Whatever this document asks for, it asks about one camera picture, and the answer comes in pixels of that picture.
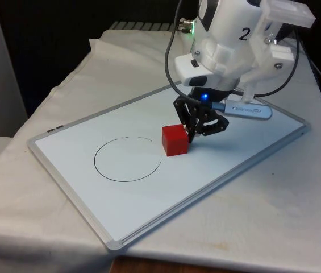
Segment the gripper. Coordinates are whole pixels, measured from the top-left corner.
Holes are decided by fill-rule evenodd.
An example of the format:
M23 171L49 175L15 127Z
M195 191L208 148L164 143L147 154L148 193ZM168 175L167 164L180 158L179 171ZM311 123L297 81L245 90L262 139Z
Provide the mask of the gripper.
M182 125L184 125L191 143L196 134L209 136L223 132L229 125L229 121L215 110L225 110L226 103L232 91L219 91L211 88L193 87L190 98L200 101L211 109L201 109L198 113L198 106L184 97L177 97L174 108Z

